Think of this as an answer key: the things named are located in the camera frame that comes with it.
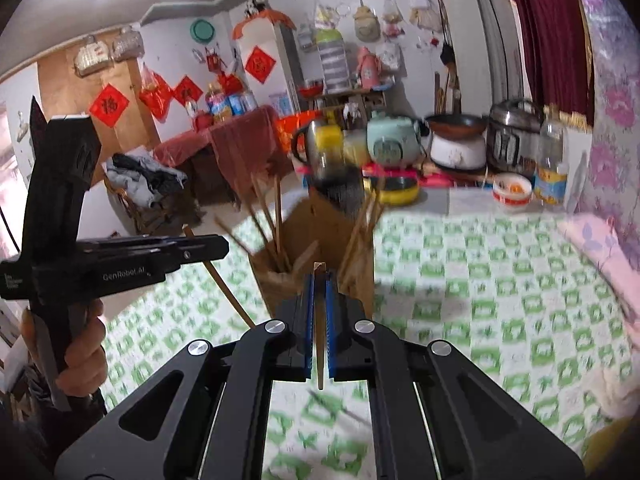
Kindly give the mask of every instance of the green plate on wall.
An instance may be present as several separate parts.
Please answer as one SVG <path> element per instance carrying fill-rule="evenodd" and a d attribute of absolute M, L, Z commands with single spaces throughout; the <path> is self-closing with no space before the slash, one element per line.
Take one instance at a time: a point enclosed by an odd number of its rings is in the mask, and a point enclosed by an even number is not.
<path fill-rule="evenodd" d="M 209 44 L 216 35 L 216 29 L 207 20 L 196 20 L 191 24 L 191 37 L 199 44 Z"/>

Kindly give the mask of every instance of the wooden door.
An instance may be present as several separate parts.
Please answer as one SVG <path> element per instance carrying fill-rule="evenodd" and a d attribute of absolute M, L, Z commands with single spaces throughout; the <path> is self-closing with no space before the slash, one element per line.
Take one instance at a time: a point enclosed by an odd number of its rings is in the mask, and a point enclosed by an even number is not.
<path fill-rule="evenodd" d="M 98 38 L 111 46 L 117 35 L 117 32 L 108 32 Z M 151 112 L 138 99 L 142 78 L 137 60 L 114 63 L 110 68 L 80 78 L 74 71 L 74 59 L 82 44 L 79 42 L 62 48 L 38 60 L 38 81 L 42 111 L 48 120 L 55 115 L 88 113 L 107 84 L 117 88 L 129 100 L 129 106 L 113 128 L 92 117 L 102 143 L 93 185 L 104 178 L 101 164 L 111 155 L 127 153 L 139 146 L 151 150 L 160 143 L 160 139 Z"/>

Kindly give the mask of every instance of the purple floral wallpaper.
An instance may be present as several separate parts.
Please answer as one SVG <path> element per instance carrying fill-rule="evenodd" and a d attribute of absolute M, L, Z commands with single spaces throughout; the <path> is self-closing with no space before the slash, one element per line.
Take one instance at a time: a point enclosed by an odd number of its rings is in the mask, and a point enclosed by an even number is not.
<path fill-rule="evenodd" d="M 578 208 L 610 219 L 640 270 L 640 34 L 619 0 L 582 0 L 595 70 L 595 120 Z"/>

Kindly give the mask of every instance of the pressure cooker lid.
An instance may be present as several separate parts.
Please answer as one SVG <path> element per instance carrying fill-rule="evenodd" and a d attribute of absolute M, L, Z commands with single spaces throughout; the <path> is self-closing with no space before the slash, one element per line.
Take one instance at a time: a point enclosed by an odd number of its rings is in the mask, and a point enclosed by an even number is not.
<path fill-rule="evenodd" d="M 539 133 L 545 121 L 542 108 L 530 99 L 510 99 L 491 107 L 490 117 L 496 123 L 531 133 Z"/>

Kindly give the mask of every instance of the green and white tablecloth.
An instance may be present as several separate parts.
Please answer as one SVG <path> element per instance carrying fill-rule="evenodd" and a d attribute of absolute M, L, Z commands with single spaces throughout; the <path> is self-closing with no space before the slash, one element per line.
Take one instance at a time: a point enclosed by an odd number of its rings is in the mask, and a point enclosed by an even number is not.
<path fill-rule="evenodd" d="M 259 247 L 250 221 L 236 232 Z M 556 232 L 556 219 L 390 212 L 375 247 L 374 319 L 410 341 L 453 343 L 580 452 L 605 423 L 584 376 L 607 367 L 623 381 L 630 346 L 612 290 Z M 215 265 L 252 319 L 266 320 L 244 254 L 232 245 Z M 204 266 L 183 267 L 108 324 L 108 406 L 189 341 L 217 345 L 245 330 Z M 366 384 L 325 381 L 320 397 L 310 391 L 315 374 L 274 385 L 263 478 L 375 478 Z"/>

